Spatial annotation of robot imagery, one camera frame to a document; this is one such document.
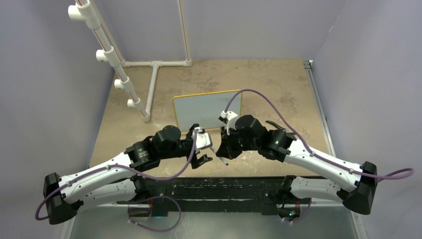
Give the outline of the blue white marker pen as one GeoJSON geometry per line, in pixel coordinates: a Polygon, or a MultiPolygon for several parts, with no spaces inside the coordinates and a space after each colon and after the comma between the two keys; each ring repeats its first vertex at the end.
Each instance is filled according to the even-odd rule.
{"type": "Polygon", "coordinates": [[[213,147],[210,148],[210,150],[216,155],[216,157],[226,166],[229,165],[229,163],[223,158],[217,155],[217,150],[213,147]]]}

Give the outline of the yellow framed whiteboard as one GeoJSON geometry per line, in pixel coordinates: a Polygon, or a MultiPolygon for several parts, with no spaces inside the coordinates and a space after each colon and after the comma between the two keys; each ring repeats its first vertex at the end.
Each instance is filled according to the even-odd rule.
{"type": "Polygon", "coordinates": [[[181,131],[188,131],[195,123],[206,129],[224,126],[218,118],[237,92],[229,90],[173,97],[177,127],[181,131]]]}

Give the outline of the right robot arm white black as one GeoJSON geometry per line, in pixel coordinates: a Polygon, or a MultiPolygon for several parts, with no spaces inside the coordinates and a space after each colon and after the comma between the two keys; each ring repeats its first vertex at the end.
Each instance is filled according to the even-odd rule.
{"type": "Polygon", "coordinates": [[[369,215],[377,188],[377,167],[371,162],[352,163],[306,146],[284,129],[268,130],[251,115],[221,112],[221,144],[216,155],[235,159],[245,151],[256,151],[269,160],[293,164],[321,176],[306,179],[296,176],[280,188],[280,198],[287,203],[296,198],[336,201],[347,209],[369,215]]]}

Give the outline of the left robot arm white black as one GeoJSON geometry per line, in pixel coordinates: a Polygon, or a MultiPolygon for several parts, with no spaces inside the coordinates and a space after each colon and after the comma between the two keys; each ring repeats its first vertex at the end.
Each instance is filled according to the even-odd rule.
{"type": "Polygon", "coordinates": [[[157,181],[171,180],[188,166],[196,169],[210,161],[206,155],[197,157],[200,150],[212,147],[211,136],[203,127],[194,124],[185,138],[181,136],[177,127],[168,125],[105,163],[65,176],[48,174],[44,178],[44,199],[36,209],[35,219],[57,225],[75,217],[82,207],[112,201],[144,203],[148,199],[148,190],[134,185],[131,177],[140,175],[157,181]],[[163,159],[181,157],[186,157],[187,162],[173,176],[159,178],[145,174],[145,171],[158,167],[163,159]]]}

